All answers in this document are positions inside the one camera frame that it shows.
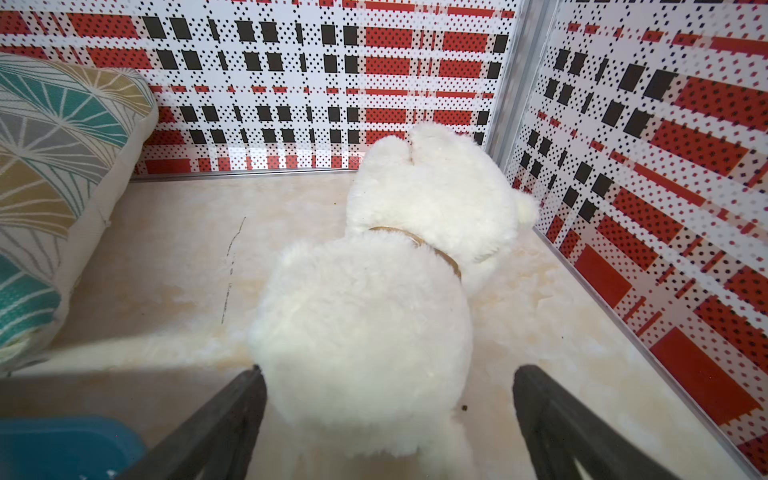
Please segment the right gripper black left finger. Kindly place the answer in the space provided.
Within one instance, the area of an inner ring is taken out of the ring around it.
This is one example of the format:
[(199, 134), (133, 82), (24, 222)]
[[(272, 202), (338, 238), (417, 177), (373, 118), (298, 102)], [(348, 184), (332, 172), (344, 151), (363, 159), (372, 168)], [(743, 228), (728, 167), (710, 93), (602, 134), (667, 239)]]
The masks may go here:
[(267, 402), (259, 367), (237, 375), (120, 479), (243, 479)]

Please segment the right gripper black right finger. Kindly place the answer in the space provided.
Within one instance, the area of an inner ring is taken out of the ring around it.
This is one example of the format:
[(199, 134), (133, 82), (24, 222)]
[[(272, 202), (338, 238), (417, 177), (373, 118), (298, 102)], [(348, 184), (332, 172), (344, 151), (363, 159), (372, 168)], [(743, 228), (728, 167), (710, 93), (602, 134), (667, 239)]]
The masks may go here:
[(674, 479), (536, 365), (514, 374), (517, 420), (539, 479)]

